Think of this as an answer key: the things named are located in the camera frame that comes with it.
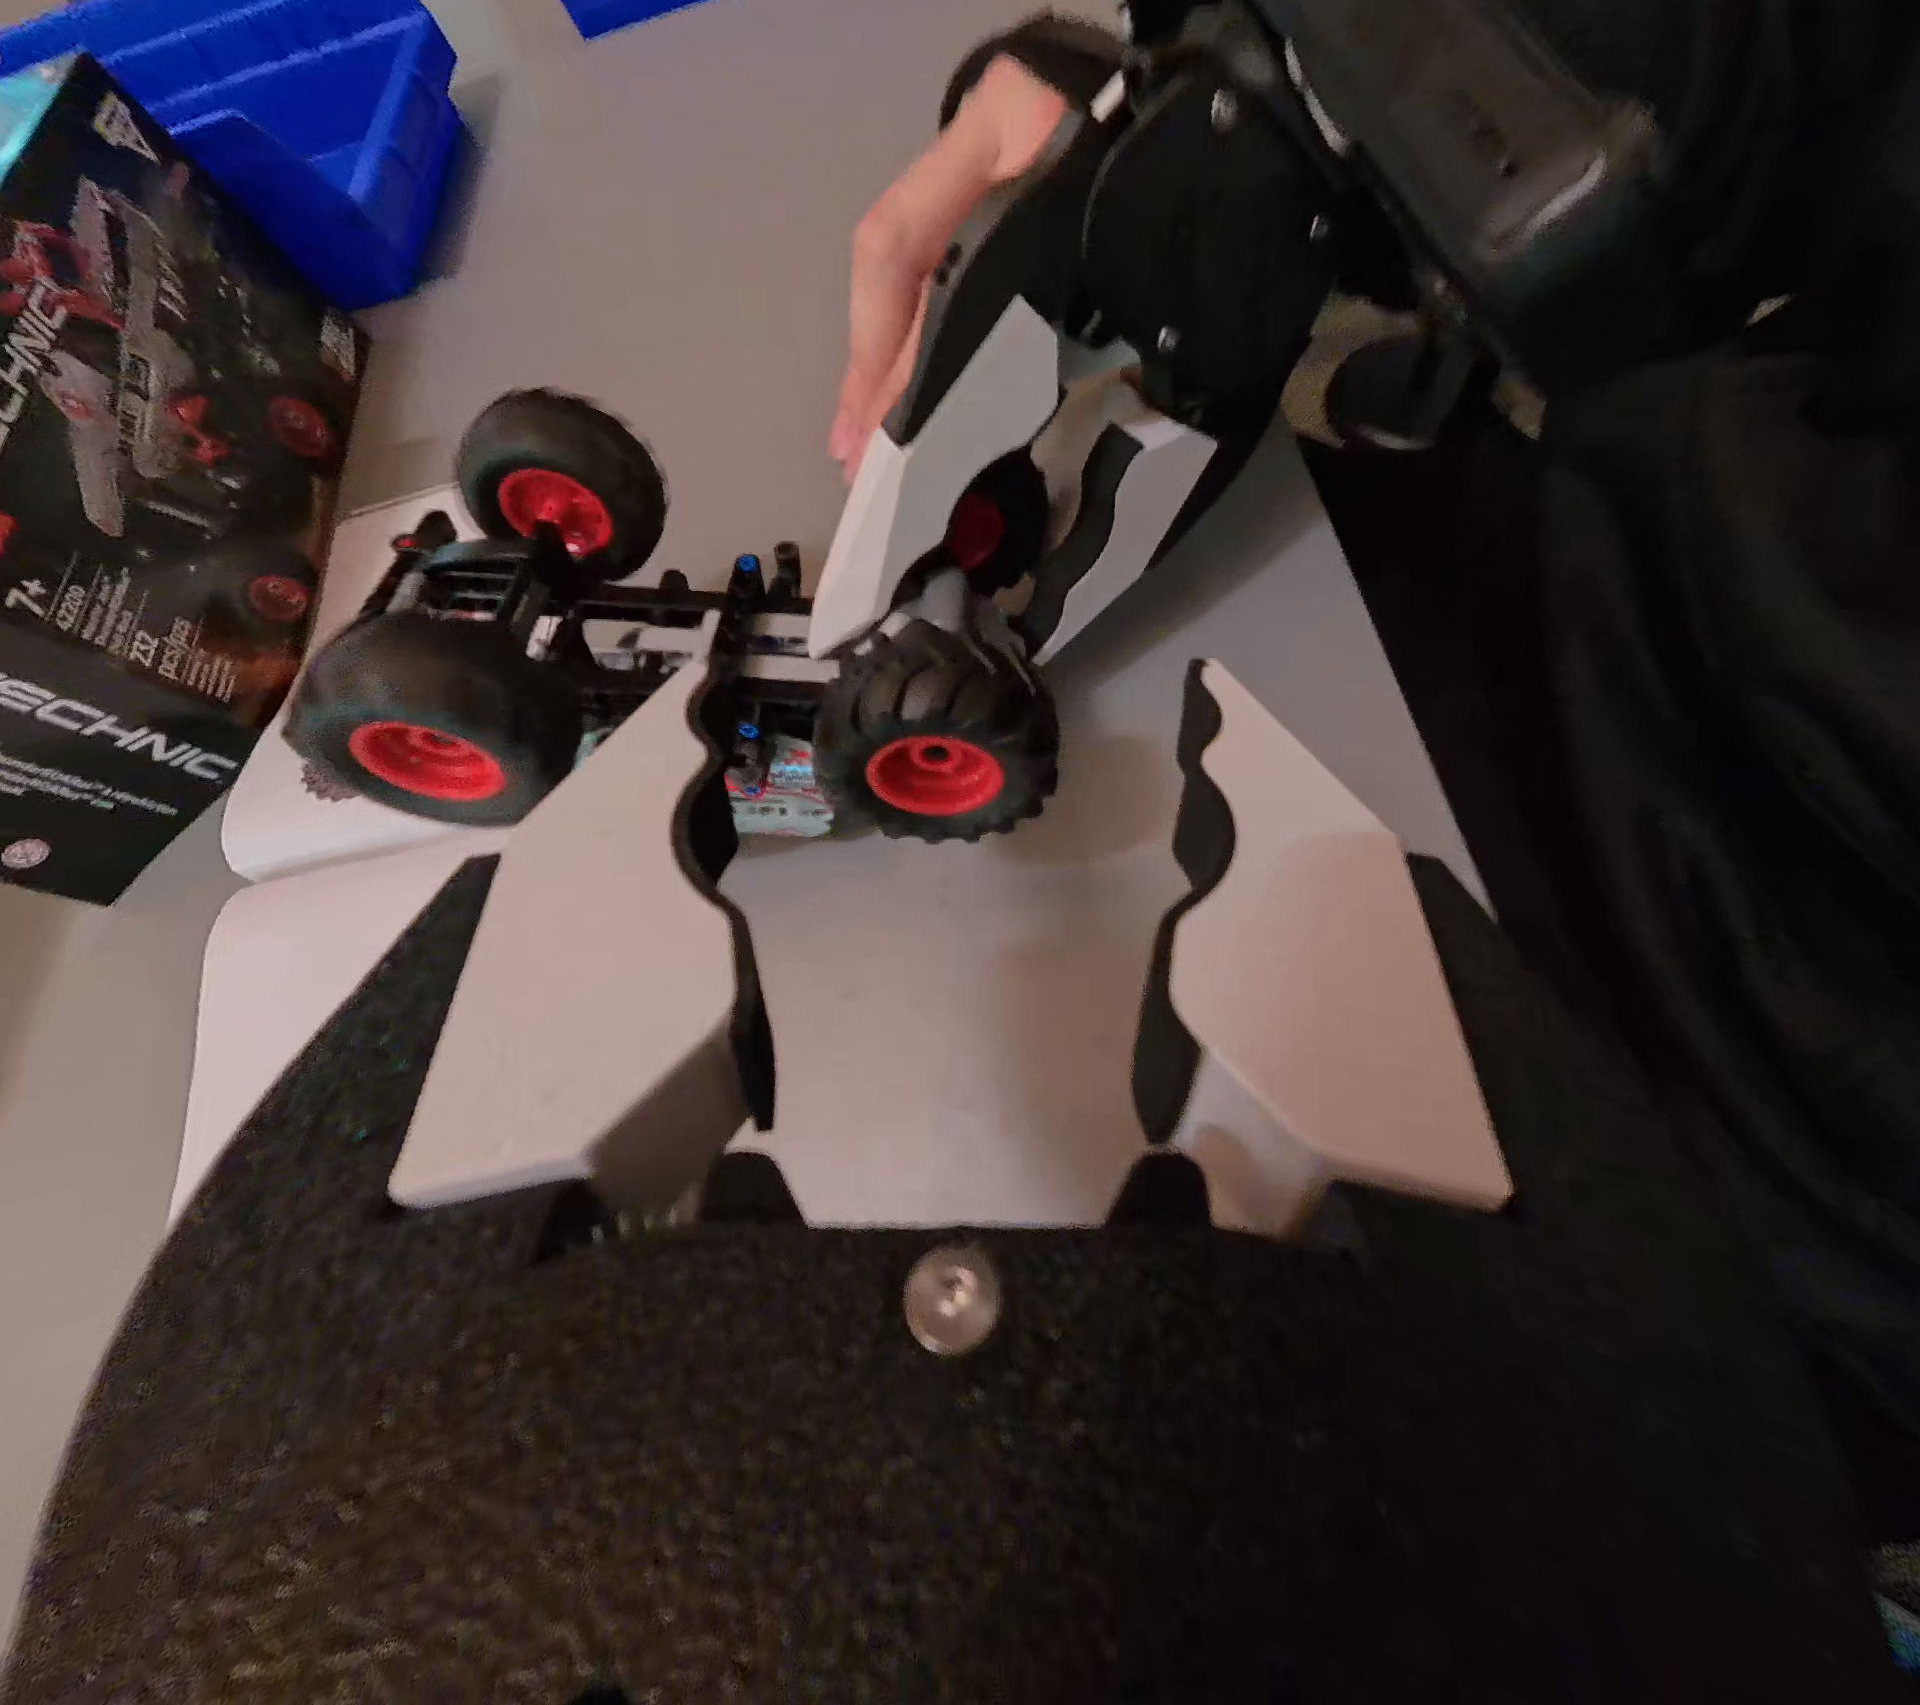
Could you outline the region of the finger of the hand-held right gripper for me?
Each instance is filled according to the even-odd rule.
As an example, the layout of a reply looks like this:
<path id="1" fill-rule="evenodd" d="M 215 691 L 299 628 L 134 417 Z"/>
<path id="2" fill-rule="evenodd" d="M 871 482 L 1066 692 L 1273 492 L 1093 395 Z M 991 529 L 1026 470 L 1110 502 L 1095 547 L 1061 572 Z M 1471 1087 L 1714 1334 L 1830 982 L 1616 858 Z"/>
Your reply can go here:
<path id="1" fill-rule="evenodd" d="M 1061 398 L 1061 340 L 1013 297 L 969 344 L 960 317 L 924 327 L 915 376 L 869 441 L 813 595 L 808 653 L 871 633 L 908 572 L 945 544 L 954 507 L 998 458 L 1024 451 Z"/>
<path id="2" fill-rule="evenodd" d="M 1032 579 L 1034 664 L 1053 664 L 1153 568 L 1219 451 L 1213 434 L 1165 413 L 1103 420 L 1066 529 Z"/>

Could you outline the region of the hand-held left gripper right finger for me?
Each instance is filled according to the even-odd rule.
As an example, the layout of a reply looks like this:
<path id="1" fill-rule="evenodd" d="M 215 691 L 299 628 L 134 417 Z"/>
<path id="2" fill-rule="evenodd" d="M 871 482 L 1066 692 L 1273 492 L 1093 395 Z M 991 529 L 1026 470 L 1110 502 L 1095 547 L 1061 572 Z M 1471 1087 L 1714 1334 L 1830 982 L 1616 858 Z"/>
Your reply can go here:
<path id="1" fill-rule="evenodd" d="M 1225 663 L 1182 692 L 1138 1171 L 1259 1240 L 1301 1237 L 1334 1189 L 1500 1213 L 1515 1177 L 1401 838 Z"/>

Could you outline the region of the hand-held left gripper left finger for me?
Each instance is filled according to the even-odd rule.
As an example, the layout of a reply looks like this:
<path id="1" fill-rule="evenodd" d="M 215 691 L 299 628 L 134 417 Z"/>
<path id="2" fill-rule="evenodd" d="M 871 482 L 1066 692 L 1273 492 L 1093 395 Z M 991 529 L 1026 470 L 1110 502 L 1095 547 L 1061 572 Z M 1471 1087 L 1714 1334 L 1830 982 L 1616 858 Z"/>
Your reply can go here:
<path id="1" fill-rule="evenodd" d="M 777 1117 L 754 938 L 722 878 L 740 840 L 715 728 L 730 685 L 684 663 L 496 858 L 392 1165 L 443 1210 L 585 1181 L 671 1213 Z"/>

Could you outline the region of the toy brick monster truck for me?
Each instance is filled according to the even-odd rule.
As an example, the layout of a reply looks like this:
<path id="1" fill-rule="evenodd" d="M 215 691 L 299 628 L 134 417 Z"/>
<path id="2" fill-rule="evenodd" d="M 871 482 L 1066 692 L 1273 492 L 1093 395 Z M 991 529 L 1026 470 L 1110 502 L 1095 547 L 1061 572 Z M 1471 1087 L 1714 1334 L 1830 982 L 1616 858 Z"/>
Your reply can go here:
<path id="1" fill-rule="evenodd" d="M 455 477 L 479 539 L 432 510 L 392 541 L 360 611 L 308 663 L 287 719 L 313 783 L 439 826 L 510 826 L 688 664 L 742 833 L 876 828 L 977 842 L 1036 819 L 1059 787 L 1061 722 L 1001 592 L 1046 529 L 1026 451 L 963 495 L 922 590 L 851 654 L 813 658 L 804 561 L 746 553 L 720 588 L 664 570 L 648 446 L 555 389 L 514 391 L 466 427 Z"/>

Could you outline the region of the small black wheel red hub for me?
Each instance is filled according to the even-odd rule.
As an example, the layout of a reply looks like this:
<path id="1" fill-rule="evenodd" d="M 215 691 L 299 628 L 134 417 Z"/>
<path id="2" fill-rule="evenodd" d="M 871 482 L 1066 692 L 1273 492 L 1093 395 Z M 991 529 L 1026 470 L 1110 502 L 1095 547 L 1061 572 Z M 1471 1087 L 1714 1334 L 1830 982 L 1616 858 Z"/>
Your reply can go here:
<path id="1" fill-rule="evenodd" d="M 523 389 L 496 397 L 465 429 L 455 477 L 493 539 L 550 529 L 600 579 L 633 576 L 660 547 L 668 492 L 636 432 L 586 397 Z"/>
<path id="2" fill-rule="evenodd" d="M 513 631 L 389 613 L 330 637 L 295 692 L 293 748 L 357 797 L 414 819 L 519 825 L 575 768 L 583 700 Z"/>

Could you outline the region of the grey desk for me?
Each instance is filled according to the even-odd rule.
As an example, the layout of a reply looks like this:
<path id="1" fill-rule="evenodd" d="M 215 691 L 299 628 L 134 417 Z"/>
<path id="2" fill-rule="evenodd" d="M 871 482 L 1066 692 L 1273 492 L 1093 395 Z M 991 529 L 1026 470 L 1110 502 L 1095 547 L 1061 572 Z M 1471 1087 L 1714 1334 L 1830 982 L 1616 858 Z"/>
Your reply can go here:
<path id="1" fill-rule="evenodd" d="M 429 0 L 479 157 L 443 274 L 377 309 L 346 505 L 443 479 L 480 405 L 604 403 L 672 489 L 690 574 L 843 508 L 829 422 L 853 229 L 948 74 L 1041 8 L 717 0 L 583 38 L 558 0 Z M 779 1046 L 767 1151 L 813 1220 L 1093 1222 L 1140 1151 L 1128 1070 L 1171 855 L 1188 660 L 1236 675 L 1405 847 L 1478 892 L 1302 452 L 1275 429 L 1205 525 L 1062 658 L 1069 780 L 977 849 L 744 850 Z M 209 938 L 239 877 L 210 811 L 110 909 L 4 889 L 4 1629 L 93 1374 L 167 1236 Z"/>

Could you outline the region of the person's right hand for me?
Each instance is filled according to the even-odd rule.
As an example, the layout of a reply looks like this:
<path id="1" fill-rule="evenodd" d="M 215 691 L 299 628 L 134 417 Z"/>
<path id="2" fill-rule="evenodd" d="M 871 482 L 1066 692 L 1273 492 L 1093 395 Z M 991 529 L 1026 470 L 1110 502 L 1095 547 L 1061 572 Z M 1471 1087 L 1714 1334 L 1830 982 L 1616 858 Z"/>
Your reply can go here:
<path id="1" fill-rule="evenodd" d="M 936 267 L 979 204 L 1036 166 L 1066 113 L 1069 101 L 1020 61 L 995 58 L 854 229 L 846 365 L 829 427 L 846 480 L 913 373 Z"/>

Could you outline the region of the open instruction booklet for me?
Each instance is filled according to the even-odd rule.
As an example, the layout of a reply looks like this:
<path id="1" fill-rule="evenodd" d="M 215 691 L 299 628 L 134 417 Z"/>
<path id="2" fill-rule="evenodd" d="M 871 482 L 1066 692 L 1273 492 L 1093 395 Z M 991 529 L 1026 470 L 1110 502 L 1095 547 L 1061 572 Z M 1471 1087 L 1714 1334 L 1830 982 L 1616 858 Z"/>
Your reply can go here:
<path id="1" fill-rule="evenodd" d="M 726 628 L 726 611 L 725 600 L 712 600 L 700 611 L 688 605 L 672 607 L 666 627 L 672 673 L 664 685 L 684 663 L 718 664 L 717 643 Z M 264 1095 L 287 1076 L 300 1049 L 320 1035 L 325 1021 L 344 1007 L 358 985 L 372 979 L 377 963 L 392 953 L 403 932 L 439 887 L 465 864 L 479 862 L 479 874 L 491 889 L 498 856 L 517 826 L 480 831 L 476 849 L 445 837 L 425 849 L 260 882 L 222 909 L 205 953 L 175 1215 L 185 1213 L 220 1150 L 236 1140 L 243 1122 L 252 1117 Z M 452 997 L 468 948 L 456 967 Z M 427 1070 L 445 1019 L 434 1034 Z M 421 1092 L 403 1111 L 397 1151 L 406 1141 L 419 1100 Z M 378 1175 L 386 1193 L 390 1173 L 392 1168 Z"/>

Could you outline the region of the black toy set box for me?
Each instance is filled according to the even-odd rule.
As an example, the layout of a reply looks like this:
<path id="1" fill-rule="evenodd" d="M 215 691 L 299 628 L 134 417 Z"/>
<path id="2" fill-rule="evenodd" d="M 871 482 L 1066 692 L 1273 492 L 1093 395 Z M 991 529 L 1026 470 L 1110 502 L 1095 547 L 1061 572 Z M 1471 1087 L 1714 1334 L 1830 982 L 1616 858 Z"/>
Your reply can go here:
<path id="1" fill-rule="evenodd" d="M 2 881 L 108 906 L 299 673 L 369 334 L 101 63 L 2 93 Z"/>

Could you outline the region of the blue storage bin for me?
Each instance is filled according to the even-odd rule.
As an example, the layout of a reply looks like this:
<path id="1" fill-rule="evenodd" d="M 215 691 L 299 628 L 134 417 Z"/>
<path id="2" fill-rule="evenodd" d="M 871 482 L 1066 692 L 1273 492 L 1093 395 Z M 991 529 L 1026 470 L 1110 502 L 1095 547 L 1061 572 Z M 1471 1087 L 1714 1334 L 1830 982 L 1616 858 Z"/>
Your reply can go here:
<path id="1" fill-rule="evenodd" d="M 2 37 L 4 74 L 87 53 L 325 299 L 425 279 L 462 121 L 422 0 L 75 0 Z"/>

